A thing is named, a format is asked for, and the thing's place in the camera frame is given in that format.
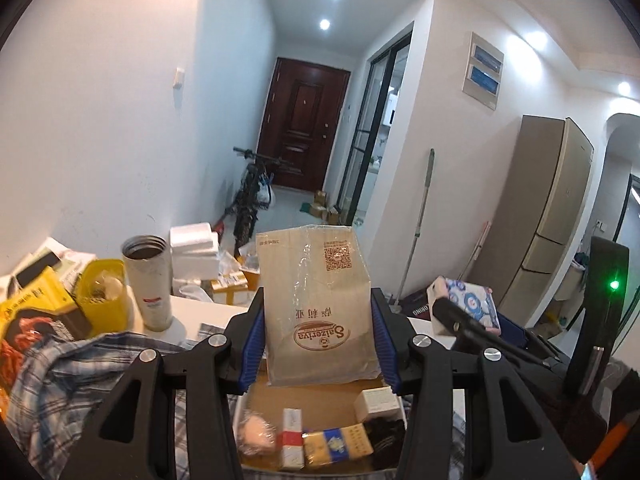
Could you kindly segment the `black knit glove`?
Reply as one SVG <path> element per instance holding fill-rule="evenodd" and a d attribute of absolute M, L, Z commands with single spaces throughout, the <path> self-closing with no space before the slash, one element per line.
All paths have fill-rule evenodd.
<path fill-rule="evenodd" d="M 374 418 L 363 423 L 372 446 L 372 466 L 374 470 L 396 468 L 406 434 L 401 419 Z"/>

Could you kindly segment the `beige round puff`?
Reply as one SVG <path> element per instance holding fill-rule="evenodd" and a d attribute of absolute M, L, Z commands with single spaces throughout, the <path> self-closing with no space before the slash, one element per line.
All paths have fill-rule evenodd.
<path fill-rule="evenodd" d="M 277 448 L 277 430 L 262 414 L 246 411 L 239 423 L 238 442 L 243 455 L 272 454 Z"/>

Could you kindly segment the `beige square box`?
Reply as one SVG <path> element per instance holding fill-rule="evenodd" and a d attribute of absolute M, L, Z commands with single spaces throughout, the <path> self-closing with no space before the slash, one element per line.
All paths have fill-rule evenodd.
<path fill-rule="evenodd" d="M 396 420 L 400 417 L 401 406 L 398 396 L 385 386 L 362 390 L 356 397 L 354 410 L 358 422 L 377 418 Z"/>

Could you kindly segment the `floral tissue pack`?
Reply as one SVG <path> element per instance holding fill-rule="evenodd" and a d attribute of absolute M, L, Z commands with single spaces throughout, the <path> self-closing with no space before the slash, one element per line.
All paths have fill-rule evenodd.
<path fill-rule="evenodd" d="M 434 304 L 439 298 L 449 299 L 475 321 L 480 322 L 488 332 L 501 334 L 498 311 L 490 288 L 439 276 L 427 287 L 426 296 L 435 335 L 449 335 L 445 325 L 435 316 Z"/>

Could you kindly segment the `red silver cigarette carton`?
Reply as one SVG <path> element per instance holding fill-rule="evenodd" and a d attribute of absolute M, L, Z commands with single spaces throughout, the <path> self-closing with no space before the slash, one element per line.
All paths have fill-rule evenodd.
<path fill-rule="evenodd" d="M 303 415 L 299 408 L 285 408 L 278 435 L 280 467 L 300 471 L 305 466 Z"/>

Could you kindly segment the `yellow blue cigarette pack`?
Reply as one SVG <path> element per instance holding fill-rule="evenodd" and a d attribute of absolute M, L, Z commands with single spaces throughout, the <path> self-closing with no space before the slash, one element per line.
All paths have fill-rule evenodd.
<path fill-rule="evenodd" d="M 363 424 L 332 428 L 303 435 L 306 464 L 320 468 L 373 454 Z"/>

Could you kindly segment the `beige paper snack bag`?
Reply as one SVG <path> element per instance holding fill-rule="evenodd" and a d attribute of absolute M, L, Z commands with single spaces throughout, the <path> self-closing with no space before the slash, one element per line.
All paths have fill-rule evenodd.
<path fill-rule="evenodd" d="M 275 387 L 377 378 L 371 281 L 348 226 L 301 226 L 256 237 L 267 372 Z"/>

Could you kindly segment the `yellow plastic bin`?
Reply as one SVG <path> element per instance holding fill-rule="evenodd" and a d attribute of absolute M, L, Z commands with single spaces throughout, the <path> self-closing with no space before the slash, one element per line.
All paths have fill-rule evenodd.
<path fill-rule="evenodd" d="M 128 294 L 122 260 L 91 261 L 80 274 L 74 295 L 91 324 L 91 337 L 126 330 L 129 321 Z"/>

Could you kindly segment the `yellow packaging bag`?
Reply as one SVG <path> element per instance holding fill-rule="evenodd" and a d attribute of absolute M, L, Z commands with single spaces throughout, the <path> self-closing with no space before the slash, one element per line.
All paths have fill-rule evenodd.
<path fill-rule="evenodd" d="M 1 405 L 9 403 L 11 390 L 26 352 L 45 336 L 63 340 L 85 339 L 92 326 L 85 313 L 47 266 L 17 295 L 1 304 Z"/>

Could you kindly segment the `open cardboard box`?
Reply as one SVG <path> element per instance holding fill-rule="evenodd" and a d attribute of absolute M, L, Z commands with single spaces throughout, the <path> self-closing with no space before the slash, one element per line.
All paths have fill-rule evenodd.
<path fill-rule="evenodd" d="M 382 378 L 360 380 L 341 385 L 311 385 L 297 387 L 273 387 L 268 385 L 267 373 L 260 370 L 253 385 L 247 393 L 238 397 L 233 417 L 233 430 L 236 434 L 246 411 L 262 415 L 262 418 L 280 432 L 285 408 L 298 408 L 302 411 L 304 432 L 321 431 L 331 428 L 342 428 L 358 422 L 355 403 L 362 390 L 383 387 Z M 247 470 L 268 472 L 268 474 L 301 474 L 303 478 L 311 476 L 347 477 L 379 472 L 373 467 L 371 456 L 360 460 L 309 468 L 300 471 L 284 471 L 280 469 L 281 457 L 277 450 L 267 455 L 247 456 L 240 453 L 241 466 Z"/>

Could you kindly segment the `beige refrigerator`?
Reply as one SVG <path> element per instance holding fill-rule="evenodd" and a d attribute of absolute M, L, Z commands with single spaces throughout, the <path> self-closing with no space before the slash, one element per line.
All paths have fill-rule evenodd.
<path fill-rule="evenodd" d="M 592 159 L 593 147 L 573 119 L 522 118 L 497 210 L 469 274 L 518 325 L 533 317 L 570 242 Z"/>

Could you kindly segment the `black bicycle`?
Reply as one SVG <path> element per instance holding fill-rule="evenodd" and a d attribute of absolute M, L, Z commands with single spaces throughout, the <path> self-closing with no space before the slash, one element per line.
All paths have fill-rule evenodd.
<path fill-rule="evenodd" d="M 240 188 L 234 194 L 233 200 L 229 206 L 224 208 L 224 213 L 216 221 L 214 231 L 219 237 L 224 235 L 224 222 L 229 216 L 235 218 L 233 227 L 233 255 L 239 257 L 240 248 L 250 242 L 255 226 L 258 221 L 258 209 L 255 204 L 255 197 L 258 191 L 258 183 L 260 180 L 269 181 L 272 184 L 274 170 L 293 167 L 292 162 L 288 162 L 283 158 L 273 158 L 267 155 L 258 154 L 249 148 L 233 148 L 235 154 L 241 155 L 248 164 L 242 175 Z"/>

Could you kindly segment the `black framed glass door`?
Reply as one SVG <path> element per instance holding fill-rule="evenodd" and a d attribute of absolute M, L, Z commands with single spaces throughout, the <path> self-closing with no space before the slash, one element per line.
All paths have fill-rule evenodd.
<path fill-rule="evenodd" d="M 370 63 L 336 202 L 338 222 L 344 226 L 359 228 L 366 218 L 395 119 L 410 44 L 411 34 L 407 34 Z"/>

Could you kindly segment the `dark red entrance door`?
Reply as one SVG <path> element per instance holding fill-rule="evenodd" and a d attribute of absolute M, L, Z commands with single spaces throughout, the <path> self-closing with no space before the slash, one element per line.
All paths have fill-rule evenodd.
<path fill-rule="evenodd" d="M 347 70 L 277 59 L 258 140 L 259 154 L 284 161 L 274 184 L 323 188 L 349 77 Z"/>

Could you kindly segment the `wall electrical panel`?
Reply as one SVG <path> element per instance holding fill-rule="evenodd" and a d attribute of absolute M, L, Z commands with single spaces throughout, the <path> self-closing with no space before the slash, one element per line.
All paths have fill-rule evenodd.
<path fill-rule="evenodd" d="M 471 34 L 462 91 L 495 110 L 501 88 L 504 54 L 475 32 Z"/>

